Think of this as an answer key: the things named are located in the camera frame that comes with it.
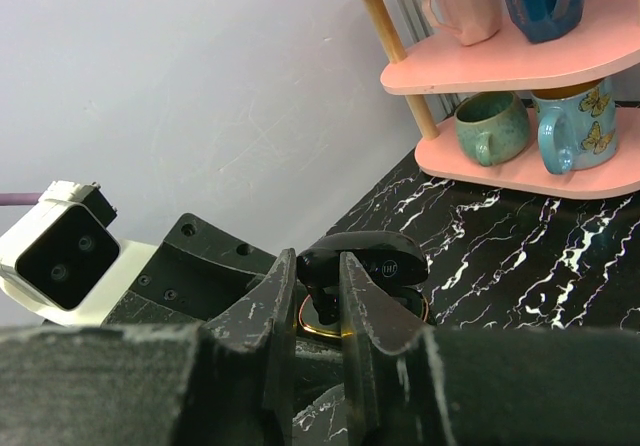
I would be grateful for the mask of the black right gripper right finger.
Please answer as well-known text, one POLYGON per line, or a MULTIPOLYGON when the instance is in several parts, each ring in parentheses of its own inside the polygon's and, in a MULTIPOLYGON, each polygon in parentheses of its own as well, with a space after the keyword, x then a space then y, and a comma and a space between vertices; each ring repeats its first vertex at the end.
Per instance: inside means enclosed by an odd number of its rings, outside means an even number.
POLYGON ((340 259, 352 445, 635 445, 629 330, 433 327, 340 259))

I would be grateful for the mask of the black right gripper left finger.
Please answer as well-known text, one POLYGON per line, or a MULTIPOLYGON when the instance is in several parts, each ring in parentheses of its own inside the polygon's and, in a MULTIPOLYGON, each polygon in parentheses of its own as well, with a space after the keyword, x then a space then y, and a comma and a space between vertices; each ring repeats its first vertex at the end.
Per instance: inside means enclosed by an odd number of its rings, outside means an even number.
POLYGON ((207 323, 8 328, 5 445, 288 445, 296 258, 207 323))

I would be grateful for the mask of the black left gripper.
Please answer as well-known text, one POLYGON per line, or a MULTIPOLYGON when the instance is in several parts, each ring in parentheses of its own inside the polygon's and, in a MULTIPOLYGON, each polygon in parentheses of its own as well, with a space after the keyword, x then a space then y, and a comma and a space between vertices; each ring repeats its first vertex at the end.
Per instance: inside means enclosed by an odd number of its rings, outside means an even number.
POLYGON ((106 325, 206 322, 268 273, 276 257, 185 213, 164 237, 106 325))

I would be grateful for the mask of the black wireless earbud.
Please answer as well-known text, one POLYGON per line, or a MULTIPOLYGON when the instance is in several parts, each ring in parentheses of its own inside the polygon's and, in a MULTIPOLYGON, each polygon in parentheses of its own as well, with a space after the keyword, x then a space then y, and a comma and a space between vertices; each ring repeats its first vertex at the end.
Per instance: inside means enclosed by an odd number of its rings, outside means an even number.
POLYGON ((339 319, 339 259, 339 253, 328 248, 309 248, 297 257, 298 280, 305 286, 323 325, 339 319))

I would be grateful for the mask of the black earbud charging case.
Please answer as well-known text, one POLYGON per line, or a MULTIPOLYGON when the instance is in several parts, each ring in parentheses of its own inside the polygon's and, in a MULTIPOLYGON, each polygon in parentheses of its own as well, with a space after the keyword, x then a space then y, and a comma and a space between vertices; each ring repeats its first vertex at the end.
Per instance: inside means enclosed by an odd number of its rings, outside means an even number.
MULTIPOLYGON (((417 290, 428 279, 429 266, 413 239, 393 231, 342 232, 327 235, 309 248, 333 249, 340 256, 353 254, 378 287, 421 320, 429 320, 428 301, 417 290)), ((340 308, 335 323, 321 324, 307 290, 299 307, 298 322, 312 337, 330 341, 341 337, 340 308)))

